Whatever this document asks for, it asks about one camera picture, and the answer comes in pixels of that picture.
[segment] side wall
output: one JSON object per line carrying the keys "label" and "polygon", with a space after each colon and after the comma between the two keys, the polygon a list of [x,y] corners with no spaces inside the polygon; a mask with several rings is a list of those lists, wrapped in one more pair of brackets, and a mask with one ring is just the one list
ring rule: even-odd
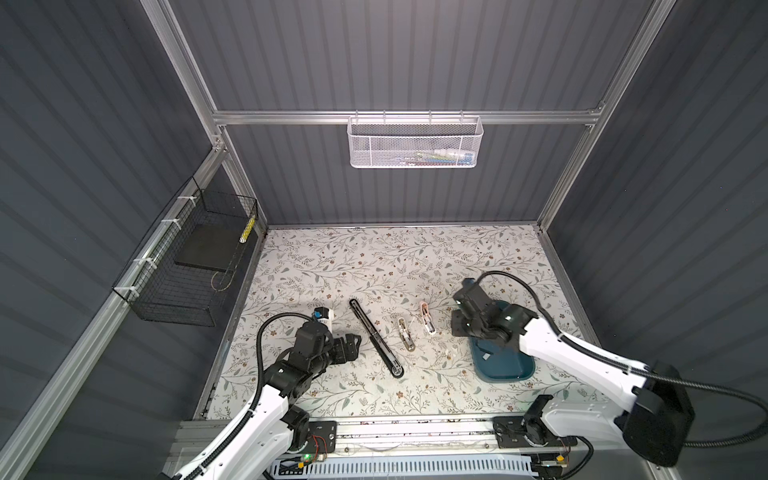
{"label": "side wall", "polygon": [[[680,0],[550,235],[604,347],[768,397],[768,4]],[[691,392],[691,438],[756,425]],[[753,478],[768,440],[686,450],[687,478]]]}
{"label": "side wall", "polygon": [[[0,78],[3,445],[210,144],[139,2],[0,3]],[[220,335],[129,317],[29,477],[150,478]]]}

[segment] dark gray panel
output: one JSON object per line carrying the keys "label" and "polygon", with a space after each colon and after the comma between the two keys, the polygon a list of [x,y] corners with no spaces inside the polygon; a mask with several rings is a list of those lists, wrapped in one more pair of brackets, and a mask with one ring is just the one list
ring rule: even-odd
{"label": "dark gray panel", "polygon": [[[767,22],[765,2],[678,2],[550,230],[603,346],[763,398]],[[691,398],[692,438],[757,421]],[[685,451],[678,466],[752,477],[766,448]]]}
{"label": "dark gray panel", "polygon": [[221,110],[595,107],[649,0],[173,0]]}
{"label": "dark gray panel", "polygon": [[584,128],[485,128],[478,166],[349,165],[343,126],[233,125],[228,130],[272,225],[535,220]]}
{"label": "dark gray panel", "polygon": [[[1,3],[0,78],[3,444],[210,144],[139,2]],[[126,320],[30,476],[154,476],[222,329]]]}

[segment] white robotic arm segment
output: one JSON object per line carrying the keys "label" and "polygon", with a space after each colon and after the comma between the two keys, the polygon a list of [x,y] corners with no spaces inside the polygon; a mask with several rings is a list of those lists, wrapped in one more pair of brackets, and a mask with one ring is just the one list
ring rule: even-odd
{"label": "white robotic arm segment", "polygon": [[[599,347],[591,345],[582,339],[562,333],[572,341],[607,358],[616,359],[636,369],[646,369],[647,366],[637,360],[625,359]],[[578,352],[573,347],[560,341],[554,334],[546,319],[532,319],[525,326],[525,334],[520,335],[520,351],[550,362],[572,374],[583,383],[593,386],[616,402],[623,410],[630,411],[637,398],[632,389],[642,387],[645,378],[632,373],[623,372],[606,365],[596,359]]]}
{"label": "white robotic arm segment", "polygon": [[[186,478],[208,455],[233,431],[240,420],[249,412],[251,396],[227,427],[197,456],[177,472]],[[216,457],[206,474],[201,478],[217,480],[246,480],[257,478],[275,458],[290,448],[293,433],[280,420],[288,412],[288,400],[272,386],[264,386],[253,417],[240,433]]]}

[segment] floral pattern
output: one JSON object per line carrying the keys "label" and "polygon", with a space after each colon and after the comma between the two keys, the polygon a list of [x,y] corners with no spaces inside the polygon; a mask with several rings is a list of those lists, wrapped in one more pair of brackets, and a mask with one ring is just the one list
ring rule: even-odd
{"label": "floral pattern", "polygon": [[[520,412],[539,394],[568,402],[602,395],[536,359],[535,374],[513,383],[486,383],[475,374],[466,338],[450,333],[451,295],[465,277],[507,270],[528,282],[563,331],[581,336],[533,227],[417,227],[271,230],[212,399],[209,419],[230,419],[257,380],[256,334],[275,313],[333,308],[334,336],[362,336],[355,362],[330,366],[297,405],[315,417]],[[535,309],[516,283],[492,276],[488,294]],[[405,368],[393,378],[349,309],[357,298]],[[438,333],[416,318],[426,301]],[[416,344],[408,352],[396,322],[402,316]],[[265,365],[293,345],[300,319],[273,322],[263,336]]]}

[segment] wire mesh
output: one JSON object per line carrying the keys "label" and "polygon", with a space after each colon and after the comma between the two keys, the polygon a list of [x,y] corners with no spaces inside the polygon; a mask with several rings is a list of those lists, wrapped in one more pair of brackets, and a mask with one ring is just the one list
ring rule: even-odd
{"label": "wire mesh", "polygon": [[472,168],[483,128],[480,118],[454,123],[347,123],[355,168]]}
{"label": "wire mesh", "polygon": [[257,235],[238,242],[224,272],[179,265],[175,259],[198,225],[242,232],[256,211],[252,197],[198,190],[175,219],[162,220],[164,232],[152,251],[132,260],[141,265],[131,285],[116,285],[114,291],[144,320],[198,326],[228,321]]}

